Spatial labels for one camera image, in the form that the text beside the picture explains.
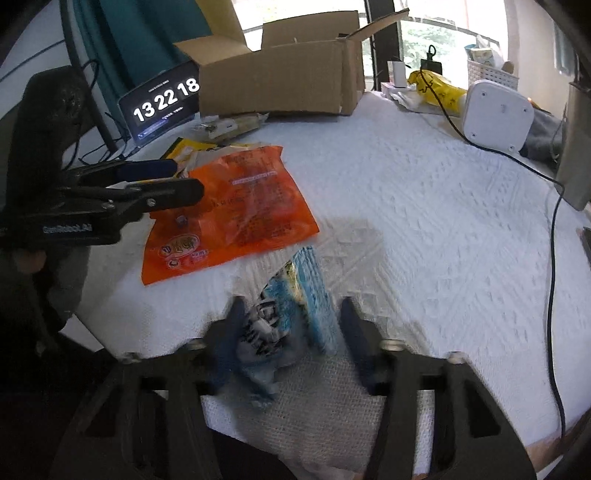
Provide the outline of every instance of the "white plastic basket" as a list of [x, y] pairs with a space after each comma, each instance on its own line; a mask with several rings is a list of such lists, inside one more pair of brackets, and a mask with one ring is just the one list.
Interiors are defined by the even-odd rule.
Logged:
[[490, 80], [513, 90], [517, 90], [517, 84], [519, 83], [519, 77], [515, 75], [476, 61], [468, 60], [468, 85], [472, 85], [472, 83], [478, 80]]

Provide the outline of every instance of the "clock display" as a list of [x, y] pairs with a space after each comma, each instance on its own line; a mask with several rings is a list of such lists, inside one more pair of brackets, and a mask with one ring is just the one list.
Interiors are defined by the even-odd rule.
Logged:
[[194, 78], [188, 78], [183, 82], [180, 82], [176, 86], [176, 92], [172, 89], [166, 89], [162, 93], [154, 96], [153, 101], [148, 101], [142, 104], [141, 108], [134, 110], [134, 116], [137, 118], [139, 123], [145, 122], [146, 119], [154, 116], [156, 111], [166, 110], [168, 107], [173, 106], [178, 102], [179, 98], [186, 98], [199, 91], [199, 84]]
[[121, 97], [119, 108], [142, 147], [199, 111], [199, 67], [187, 61], [159, 74]]

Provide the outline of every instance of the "snack wrapper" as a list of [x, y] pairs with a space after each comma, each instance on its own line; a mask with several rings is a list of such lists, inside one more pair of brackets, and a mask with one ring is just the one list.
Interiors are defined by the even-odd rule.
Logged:
[[204, 185], [190, 207], [152, 212], [144, 285], [301, 242], [319, 229], [281, 162], [282, 147], [218, 158], [189, 172]]
[[221, 147], [211, 143], [202, 143], [178, 137], [162, 155], [162, 158], [174, 160], [177, 163], [175, 177], [186, 179], [189, 177], [189, 172], [195, 168], [206, 165], [220, 157], [266, 146], [266, 144], [256, 143], [233, 144]]
[[245, 320], [237, 357], [253, 402], [272, 401], [277, 371], [297, 363], [309, 345], [334, 355], [341, 338], [314, 249], [304, 247], [269, 280]]

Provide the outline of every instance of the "white textured cloth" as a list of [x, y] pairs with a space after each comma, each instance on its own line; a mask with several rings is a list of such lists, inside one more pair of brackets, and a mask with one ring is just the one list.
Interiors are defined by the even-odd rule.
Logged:
[[[552, 185], [459, 140], [439, 116], [403, 112], [366, 94], [347, 117], [270, 122], [248, 141], [282, 159], [317, 219], [315, 245], [338, 304], [353, 296], [392, 338], [416, 351], [466, 352], [525, 445], [555, 434], [547, 381]], [[567, 422], [591, 406], [591, 268], [564, 202], [556, 226], [556, 377]], [[232, 294], [253, 299], [298, 248], [241, 258], [144, 287], [151, 221], [95, 247], [79, 317], [115, 355], [167, 353], [204, 331]], [[433, 399], [421, 397], [415, 471], [430, 459]], [[204, 400], [209, 424], [297, 462], [362, 471], [382, 401], [358, 386], [346, 356], [306, 359], [283, 376], [264, 413], [231, 383]]]

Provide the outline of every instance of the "black clamp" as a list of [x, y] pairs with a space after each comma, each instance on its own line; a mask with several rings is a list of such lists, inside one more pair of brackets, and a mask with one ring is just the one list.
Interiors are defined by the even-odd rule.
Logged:
[[[237, 297], [203, 338], [116, 365], [74, 415], [50, 480], [219, 480], [200, 396], [215, 395], [234, 370], [245, 316]], [[166, 402], [154, 390], [166, 390]]]
[[145, 212], [196, 204], [197, 179], [165, 179], [107, 188], [122, 180], [149, 180], [176, 172], [174, 160], [109, 161], [62, 172], [56, 184], [30, 201], [7, 205], [0, 215], [0, 247], [43, 249], [109, 245]]
[[339, 321], [362, 385], [387, 398], [365, 480], [412, 478], [419, 390], [435, 392], [427, 479], [536, 478], [515, 430], [464, 355], [431, 358], [383, 340], [350, 298], [343, 300]]
[[435, 55], [437, 55], [437, 49], [435, 48], [435, 45], [429, 45], [427, 59], [421, 59], [421, 70], [429, 70], [430, 72], [443, 75], [443, 66], [441, 65], [441, 62], [433, 60]]

